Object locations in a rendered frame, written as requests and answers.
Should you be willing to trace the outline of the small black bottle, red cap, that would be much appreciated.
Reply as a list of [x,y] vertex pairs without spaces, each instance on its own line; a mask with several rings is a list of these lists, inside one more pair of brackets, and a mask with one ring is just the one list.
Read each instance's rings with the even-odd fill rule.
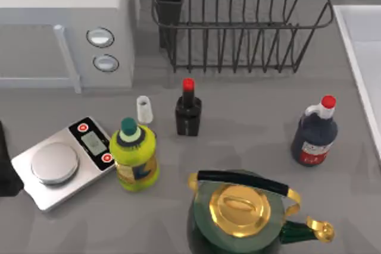
[[197,136],[201,122],[202,101],[195,96],[195,81],[185,78],[182,81],[182,95],[175,107],[176,130],[180,136]]

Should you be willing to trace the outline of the yellow-green bottle with green cap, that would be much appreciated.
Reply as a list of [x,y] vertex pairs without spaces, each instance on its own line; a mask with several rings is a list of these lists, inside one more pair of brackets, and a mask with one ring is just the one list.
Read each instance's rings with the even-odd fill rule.
[[131,117],[121,121],[120,128],[111,136],[109,150],[124,189],[138,192],[157,181],[160,167],[156,148],[157,137],[149,127]]

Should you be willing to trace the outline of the small microwave oven knob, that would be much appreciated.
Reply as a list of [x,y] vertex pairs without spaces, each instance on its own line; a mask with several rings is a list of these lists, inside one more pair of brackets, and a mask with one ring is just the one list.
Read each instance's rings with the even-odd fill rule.
[[113,73],[119,68],[119,61],[112,55],[104,54],[94,57],[92,60],[93,66],[104,73]]

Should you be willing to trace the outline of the large microwave oven knob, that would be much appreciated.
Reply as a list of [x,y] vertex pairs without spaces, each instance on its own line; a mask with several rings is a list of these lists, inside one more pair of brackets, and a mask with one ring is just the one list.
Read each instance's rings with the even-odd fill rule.
[[104,27],[88,30],[86,32],[86,39],[91,45],[97,48],[107,48],[115,41],[113,33]]

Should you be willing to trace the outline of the green and gold kettle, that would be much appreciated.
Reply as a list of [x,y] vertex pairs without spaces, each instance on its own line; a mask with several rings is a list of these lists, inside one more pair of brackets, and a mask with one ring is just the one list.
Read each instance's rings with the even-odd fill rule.
[[327,221],[289,220],[301,197],[288,185],[245,170],[199,170],[188,177],[194,196],[187,235],[192,254],[278,254],[285,244],[335,238]]

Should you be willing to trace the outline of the large dark bottle, red cap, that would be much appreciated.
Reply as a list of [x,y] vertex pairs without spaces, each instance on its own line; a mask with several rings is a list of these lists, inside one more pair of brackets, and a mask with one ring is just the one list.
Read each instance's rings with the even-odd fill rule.
[[324,162],[338,135],[335,108],[336,98],[325,95],[318,104],[305,109],[291,143],[291,154],[297,163],[315,167]]

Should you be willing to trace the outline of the silver kitchen scale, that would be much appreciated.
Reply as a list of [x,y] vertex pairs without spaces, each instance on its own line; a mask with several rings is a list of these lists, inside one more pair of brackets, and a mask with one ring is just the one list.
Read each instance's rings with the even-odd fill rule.
[[24,191],[48,212],[113,170],[110,136],[85,117],[13,157]]

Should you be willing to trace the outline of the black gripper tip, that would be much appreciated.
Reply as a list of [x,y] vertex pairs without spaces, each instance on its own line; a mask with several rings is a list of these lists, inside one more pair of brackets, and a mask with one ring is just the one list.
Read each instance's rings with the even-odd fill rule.
[[4,128],[0,121],[0,197],[17,196],[23,189],[24,183],[11,163]]

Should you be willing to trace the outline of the pale microwave oven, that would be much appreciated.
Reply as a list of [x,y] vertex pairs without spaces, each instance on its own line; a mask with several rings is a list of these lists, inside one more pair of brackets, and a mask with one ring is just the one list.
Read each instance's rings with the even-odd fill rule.
[[[67,43],[84,89],[129,89],[135,67],[135,36],[140,0],[0,0],[0,88],[71,87],[53,26],[65,27]],[[110,30],[114,43],[97,48],[86,32]],[[97,70],[92,60],[112,55],[113,73]]]

